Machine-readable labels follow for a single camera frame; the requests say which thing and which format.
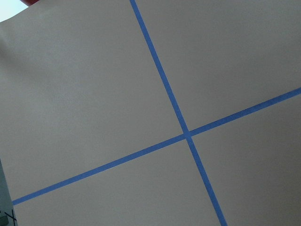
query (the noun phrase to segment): blue tape strip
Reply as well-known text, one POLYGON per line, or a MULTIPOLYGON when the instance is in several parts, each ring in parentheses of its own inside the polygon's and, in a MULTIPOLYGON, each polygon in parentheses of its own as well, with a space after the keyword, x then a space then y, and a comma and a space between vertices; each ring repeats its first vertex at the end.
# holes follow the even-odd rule
POLYGON ((43 194, 46 194, 48 192, 54 191, 54 190, 56 190, 58 188, 64 187, 64 186, 69 185, 69 184, 72 184, 72 183, 74 183, 76 181, 79 181, 79 180, 82 180, 84 178, 90 177, 90 176, 92 176, 94 174, 103 172, 103 171, 108 170, 110 168, 113 168, 115 166, 121 165, 121 164, 123 164, 123 163, 125 163, 127 161, 131 161, 133 159, 139 158, 139 157, 141 157, 143 155, 149 154, 151 152, 154 152, 154 151, 159 150, 159 149, 161 149, 163 147, 172 145, 172 144, 174 144, 174 143, 176 143, 178 141, 184 140, 184 139, 185 139, 184 134, 176 136, 176 137, 173 137, 173 138, 171 138, 169 140, 166 140, 166 141, 163 141, 163 142, 161 142, 159 144, 150 146, 150 147, 145 148, 145 149, 143 149, 141 151, 135 152, 135 153, 127 155, 127 156, 125 156, 123 158, 120 158, 120 159, 117 159, 115 161, 109 162, 109 163, 107 163, 107 164, 105 164, 103 166, 100 166, 100 167, 97 167, 95 169, 89 170, 87 172, 84 172, 84 173, 79 174, 77 176, 74 176, 72 178, 66 179, 64 181, 61 181, 61 182, 56 183, 54 185, 51 185, 49 187, 43 188, 41 190, 38 190, 36 192, 33 192, 31 194, 28 194, 26 196, 18 198, 18 199, 16 199, 16 200, 13 201, 13 205, 20 204, 22 202, 25 202, 27 200, 33 199, 33 198, 38 197, 40 195, 43 195, 43 194))
POLYGON ((222 213, 222 210, 221 210, 220 205, 219 205, 219 203, 217 201, 217 198, 216 198, 216 196, 215 196, 215 194, 213 192, 213 188, 212 188, 212 186, 210 184, 209 178, 208 178, 208 176, 206 174, 206 171, 204 169, 202 161, 201 161, 201 159, 200 159, 200 157, 198 155, 197 149, 196 149, 196 147, 195 147, 195 145, 193 143, 193 140, 191 138, 190 132, 189 132, 188 127, 187 127, 187 124, 186 124, 186 122, 185 122, 185 120, 183 118, 183 115, 181 113, 181 110, 179 108, 179 105, 178 105, 178 103, 177 103, 177 101, 175 99, 175 96, 173 94, 173 91, 172 91, 172 89, 171 89, 171 87, 169 85, 168 79, 167 79, 167 77, 165 75, 165 72, 163 70, 162 64, 161 64, 161 62, 159 60, 159 57, 158 57, 158 55, 156 53, 155 47, 152 44, 150 35, 149 35, 149 33, 148 33, 147 29, 146 29, 146 26, 144 24, 144 21, 142 19, 142 16, 140 14, 138 6, 137 6, 135 0, 130 0, 130 3, 132 5, 132 8, 133 8, 134 13, 136 15, 136 18, 138 20, 138 23, 140 25, 141 31, 142 31, 142 33, 144 35, 145 41, 146 41, 147 46, 148 46, 148 48, 150 50, 150 53, 151 53, 152 58, 154 60, 154 63, 156 65, 156 67, 157 67, 157 70, 159 72, 161 80, 163 81, 163 84, 164 84, 165 90, 166 90, 166 92, 168 94, 168 97, 170 99, 170 102, 171 102, 171 104, 172 104, 172 106, 174 108, 174 112, 175 112, 175 114, 176 114, 176 116, 178 118, 178 121, 179 121, 180 126, 182 128, 182 131, 183 131, 183 133, 185 135, 185 138, 186 138, 186 140, 188 142, 188 145, 189 145, 190 151, 192 153, 192 156, 194 158, 194 161, 196 162, 197 168, 198 168, 198 170, 199 170, 199 172, 201 174, 201 177, 202 177, 203 182, 205 184, 205 187, 207 189, 208 195, 209 195, 210 200, 212 202, 212 205, 213 205, 213 207, 215 209, 216 215, 217 215, 217 217, 218 217, 218 219, 220 221, 221 226, 226 226, 227 222, 226 222, 225 217, 224 217, 224 215, 222 213))
POLYGON ((221 125, 223 125, 225 123, 228 123, 230 121, 233 121, 235 119, 239 119, 239 118, 244 117, 244 116, 246 116, 248 114, 251 114, 251 113, 259 111, 259 110, 261 110, 263 108, 272 106, 274 104, 277 104, 277 103, 279 103, 281 101, 287 100, 287 99, 292 98, 292 97, 294 97, 296 95, 299 95, 299 94, 301 94, 301 88, 295 89, 293 91, 290 91, 288 93, 282 94, 280 96, 277 96, 275 98, 272 98, 270 100, 262 102, 262 103, 260 103, 258 105, 253 106, 253 107, 249 107, 249 108, 244 109, 244 110, 242 110, 240 112, 237 112, 235 114, 232 114, 232 115, 229 115, 229 116, 224 117, 222 119, 219 119, 217 121, 211 122, 211 123, 209 123, 209 124, 207 124, 205 126, 201 126, 199 128, 196 128, 196 129, 192 130, 190 132, 190 134, 191 134, 191 136, 194 136, 194 135, 203 133, 203 132, 205 132, 207 130, 213 129, 213 128, 218 127, 218 126, 221 126, 221 125))

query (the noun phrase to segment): gray floor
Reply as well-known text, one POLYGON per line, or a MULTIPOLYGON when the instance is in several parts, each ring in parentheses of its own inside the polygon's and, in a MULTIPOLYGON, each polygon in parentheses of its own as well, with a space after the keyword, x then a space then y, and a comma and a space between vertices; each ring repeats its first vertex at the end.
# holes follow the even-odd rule
MULTIPOLYGON (((137 5, 189 130, 301 87, 301 3, 137 5)), ((221 225, 128 0, 41 0, 0 23, 0 104, 12 200, 37 194, 19 225, 221 225)), ((229 226, 299 225, 300 105, 193 137, 229 226)))

